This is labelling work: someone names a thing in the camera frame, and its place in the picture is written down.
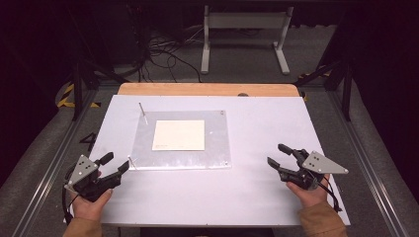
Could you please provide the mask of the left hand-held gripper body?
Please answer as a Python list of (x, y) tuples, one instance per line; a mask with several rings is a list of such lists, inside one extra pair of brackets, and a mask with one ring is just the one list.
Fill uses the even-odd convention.
[(100, 166), (81, 155), (64, 187), (91, 202), (96, 201), (106, 190), (119, 186), (122, 180), (122, 176), (116, 176), (115, 173), (100, 178)]

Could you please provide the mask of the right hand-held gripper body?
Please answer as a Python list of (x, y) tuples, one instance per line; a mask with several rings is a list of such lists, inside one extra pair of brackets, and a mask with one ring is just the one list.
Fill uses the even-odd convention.
[(307, 153), (305, 150), (292, 150), (299, 166), (298, 171), (279, 168), (280, 178), (283, 182), (291, 182), (298, 187), (312, 191), (315, 190), (325, 174), (348, 174), (349, 170), (330, 160), (317, 151)]

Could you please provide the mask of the clear acrylic photo frame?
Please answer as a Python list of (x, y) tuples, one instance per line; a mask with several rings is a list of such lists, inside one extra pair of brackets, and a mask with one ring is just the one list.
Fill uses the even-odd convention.
[[(152, 143), (158, 120), (203, 120), (206, 147), (203, 151), (154, 151)], [(224, 110), (175, 110), (145, 112), (138, 119), (128, 155), (135, 170), (205, 170), (231, 167), (227, 114)]]

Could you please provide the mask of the landscape picture card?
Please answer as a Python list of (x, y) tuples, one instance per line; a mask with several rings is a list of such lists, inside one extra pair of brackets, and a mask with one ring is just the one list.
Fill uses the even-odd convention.
[(203, 151), (206, 147), (203, 120), (158, 120), (152, 149), (154, 151)]

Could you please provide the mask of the person's right hand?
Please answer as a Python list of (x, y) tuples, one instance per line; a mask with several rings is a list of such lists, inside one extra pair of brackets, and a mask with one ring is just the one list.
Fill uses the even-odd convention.
[(327, 201), (328, 193), (322, 188), (307, 191), (292, 182), (286, 182), (286, 186), (299, 199), (303, 208), (312, 207)]

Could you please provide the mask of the person's left hand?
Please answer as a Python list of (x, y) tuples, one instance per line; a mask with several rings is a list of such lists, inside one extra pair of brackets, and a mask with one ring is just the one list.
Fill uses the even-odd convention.
[(70, 192), (71, 198), (73, 199), (73, 212), (76, 218), (83, 218), (92, 221), (101, 221), (102, 212), (110, 200), (113, 190), (106, 190), (101, 196), (94, 202), (91, 202), (83, 197), (80, 197), (77, 193)]

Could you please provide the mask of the white board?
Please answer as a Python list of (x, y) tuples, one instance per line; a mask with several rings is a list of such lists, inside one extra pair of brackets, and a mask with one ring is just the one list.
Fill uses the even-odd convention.
[(153, 112), (225, 111), (232, 166), (221, 170), (128, 171), (103, 211), (116, 226), (278, 227), (297, 225), (300, 203), (268, 158), (294, 168), (281, 143), (320, 150), (300, 97), (112, 97), (92, 159), (115, 157), (110, 174), (132, 150), (141, 115)]

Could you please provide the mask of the black tripod stand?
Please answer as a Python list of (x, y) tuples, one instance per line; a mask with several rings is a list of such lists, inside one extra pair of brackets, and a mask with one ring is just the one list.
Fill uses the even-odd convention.
[(75, 96), (74, 119), (81, 117), (87, 107), (83, 102), (83, 85), (88, 90), (96, 90), (100, 79), (95, 74), (99, 71), (106, 78), (123, 84), (126, 79), (114, 71), (110, 54), (106, 48), (97, 21), (89, 5), (65, 4), (67, 36), (65, 37), (71, 55)]

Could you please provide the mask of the black metal stand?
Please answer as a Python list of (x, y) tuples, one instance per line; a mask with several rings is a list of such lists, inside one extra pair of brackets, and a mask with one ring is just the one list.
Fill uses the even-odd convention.
[(314, 72), (297, 79), (293, 84), (296, 87), (301, 87), (308, 82), (318, 78), (319, 76), (329, 72), (327, 80), (323, 87), (327, 91), (336, 91), (340, 84), (343, 84), (343, 94), (341, 102), (341, 111), (344, 118), (350, 121), (350, 99), (353, 79), (353, 70), (351, 64), (351, 56), (344, 53), (339, 59), (332, 61), (329, 64), (319, 67)]

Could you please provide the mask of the wooden table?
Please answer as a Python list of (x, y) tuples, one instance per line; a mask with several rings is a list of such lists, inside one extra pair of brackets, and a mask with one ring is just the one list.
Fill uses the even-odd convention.
[(293, 84), (123, 83), (119, 95), (298, 97)]

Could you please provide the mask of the white metal stand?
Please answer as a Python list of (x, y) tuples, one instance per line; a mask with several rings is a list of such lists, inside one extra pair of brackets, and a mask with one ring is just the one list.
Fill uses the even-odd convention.
[(279, 31), (279, 39), (273, 42), (277, 60), (284, 75), (290, 74), (290, 69), (284, 55), (283, 46), (293, 17), (293, 7), (282, 12), (211, 12), (208, 5), (204, 11), (204, 47), (201, 72), (210, 71), (210, 29), (270, 29)]

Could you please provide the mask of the aluminium rail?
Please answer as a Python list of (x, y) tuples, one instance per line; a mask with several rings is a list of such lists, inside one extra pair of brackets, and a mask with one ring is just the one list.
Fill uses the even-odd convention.
[(96, 94), (96, 90), (88, 90), (86, 92), (78, 117), (72, 120), (66, 129), (52, 160), (48, 163), (48, 167), (41, 181), (37, 184), (36, 191), (11, 237), (27, 237), (62, 167), (63, 159), (68, 153), (70, 143), (90, 108), (91, 103), (95, 99)]
[(367, 151), (362, 145), (361, 139), (355, 131), (352, 123), (347, 121), (342, 109), (342, 103), (339, 100), (338, 95), (335, 92), (327, 92), (327, 96), (333, 105), (335, 113), (338, 115), (346, 133), (349, 136), (351, 145), (355, 149), (355, 157), (360, 166), (360, 169), (369, 185), (372, 195), (377, 203), (379, 211), (386, 223), (386, 226), (392, 237), (410, 237), (408, 231), (404, 227), (401, 219), (396, 213), (394, 204), (392, 203), (388, 192), (373, 168), (370, 162)]

